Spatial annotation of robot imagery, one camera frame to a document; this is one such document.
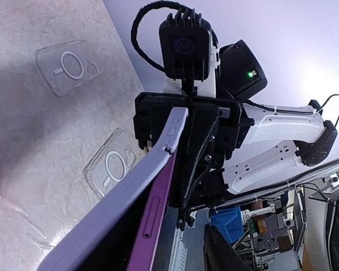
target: robotic arm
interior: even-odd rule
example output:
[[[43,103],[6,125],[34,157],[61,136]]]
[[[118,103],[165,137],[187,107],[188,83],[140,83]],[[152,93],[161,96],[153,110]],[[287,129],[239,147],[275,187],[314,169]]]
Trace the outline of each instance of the robotic arm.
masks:
[[[154,5],[166,6],[164,2]],[[172,184],[176,193],[169,204],[217,205],[271,185],[269,177],[284,169],[321,163],[337,130],[323,120],[319,103],[282,107],[250,101],[266,87],[267,79],[246,43],[240,40],[220,49],[201,14],[177,8],[177,14],[169,14],[159,28],[166,74],[163,93],[141,93],[134,117],[136,138],[144,148],[156,143],[170,108],[189,109],[178,155],[178,163],[186,166],[177,170],[178,181]],[[241,164],[229,164],[236,148],[263,141],[280,143]],[[220,195],[221,200],[215,204],[209,194]]]

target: black camera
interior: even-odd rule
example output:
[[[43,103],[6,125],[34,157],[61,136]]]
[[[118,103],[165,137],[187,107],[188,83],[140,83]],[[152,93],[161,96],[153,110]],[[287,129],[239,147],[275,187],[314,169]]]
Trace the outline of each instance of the black camera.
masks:
[[[159,27],[166,76],[172,79],[201,80],[210,73],[211,25],[194,10],[169,14]]]

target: black bracket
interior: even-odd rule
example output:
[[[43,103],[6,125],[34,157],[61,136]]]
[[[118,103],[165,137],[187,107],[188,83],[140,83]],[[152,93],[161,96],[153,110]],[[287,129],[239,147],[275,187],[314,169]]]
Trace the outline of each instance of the black bracket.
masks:
[[[294,141],[299,148],[295,154],[300,156],[303,164],[308,167],[317,165],[328,157],[338,135],[338,131],[331,121],[326,120],[323,123],[325,131],[315,143]]]

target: black mount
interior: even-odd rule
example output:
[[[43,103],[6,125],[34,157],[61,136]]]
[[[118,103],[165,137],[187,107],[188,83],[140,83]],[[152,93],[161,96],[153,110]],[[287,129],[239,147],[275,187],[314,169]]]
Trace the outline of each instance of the black mount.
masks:
[[[141,93],[136,98],[134,131],[141,149],[155,145],[172,107],[187,107],[189,117],[177,150],[170,207],[186,208],[190,197],[211,169],[240,148],[253,125],[242,104],[234,100],[173,94]]]

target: white arm segment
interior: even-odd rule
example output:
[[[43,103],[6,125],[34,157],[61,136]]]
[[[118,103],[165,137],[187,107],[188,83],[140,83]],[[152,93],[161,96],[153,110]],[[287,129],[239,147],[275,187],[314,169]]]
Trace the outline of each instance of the white arm segment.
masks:
[[[245,162],[230,166],[225,164],[223,176],[225,183],[229,185],[228,191],[239,194],[273,184],[270,178],[272,175],[302,165],[301,158],[295,155],[296,150],[293,141],[281,141]]]
[[[204,80],[203,82],[195,80],[194,86],[197,87],[197,96],[216,98],[215,69],[217,68],[218,65],[220,65],[220,59],[218,61],[216,59],[216,54],[219,51],[220,49],[213,46],[211,42],[210,74],[208,75],[208,78]],[[181,95],[182,93],[181,80],[173,80],[165,76],[164,83],[163,83],[163,93]]]
[[[312,106],[285,107],[266,106],[276,110],[291,110],[312,112]],[[242,144],[267,140],[296,140],[314,143],[323,134],[325,127],[319,113],[313,115],[299,115],[294,113],[277,113],[266,111],[258,107],[244,104],[244,110],[249,118],[254,119]]]

